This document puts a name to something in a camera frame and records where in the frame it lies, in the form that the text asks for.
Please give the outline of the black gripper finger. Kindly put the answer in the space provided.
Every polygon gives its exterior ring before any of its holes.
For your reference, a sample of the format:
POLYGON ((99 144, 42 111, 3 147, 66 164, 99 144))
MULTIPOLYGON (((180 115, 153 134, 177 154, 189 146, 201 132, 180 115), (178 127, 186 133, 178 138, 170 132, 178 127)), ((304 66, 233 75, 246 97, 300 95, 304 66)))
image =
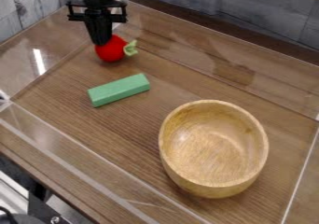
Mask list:
POLYGON ((107 42, 111 36, 111 21, 102 19, 102 44, 107 42))
POLYGON ((85 17, 83 25, 90 37, 90 40, 94 45, 103 44, 103 35, 102 35, 102 18, 101 17, 85 17))

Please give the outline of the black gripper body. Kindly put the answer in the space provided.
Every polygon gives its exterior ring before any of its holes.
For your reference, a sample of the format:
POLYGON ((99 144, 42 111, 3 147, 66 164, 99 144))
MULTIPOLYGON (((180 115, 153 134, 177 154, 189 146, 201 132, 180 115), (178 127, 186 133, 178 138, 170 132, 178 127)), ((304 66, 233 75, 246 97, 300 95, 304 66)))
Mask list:
POLYGON ((109 22, 126 22, 126 3, 111 0, 97 7, 87 7, 83 0, 71 0, 66 4, 67 19, 70 21, 85 21, 87 19, 103 18, 109 22))

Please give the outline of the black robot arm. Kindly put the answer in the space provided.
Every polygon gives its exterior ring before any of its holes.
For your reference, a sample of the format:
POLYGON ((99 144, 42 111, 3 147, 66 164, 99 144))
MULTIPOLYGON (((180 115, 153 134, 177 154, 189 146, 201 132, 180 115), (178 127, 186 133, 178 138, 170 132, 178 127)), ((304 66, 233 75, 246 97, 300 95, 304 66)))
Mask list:
POLYGON ((102 46, 110 39, 111 25, 126 22, 125 7, 121 0, 71 0, 66 3, 66 16, 83 23, 91 43, 102 46))

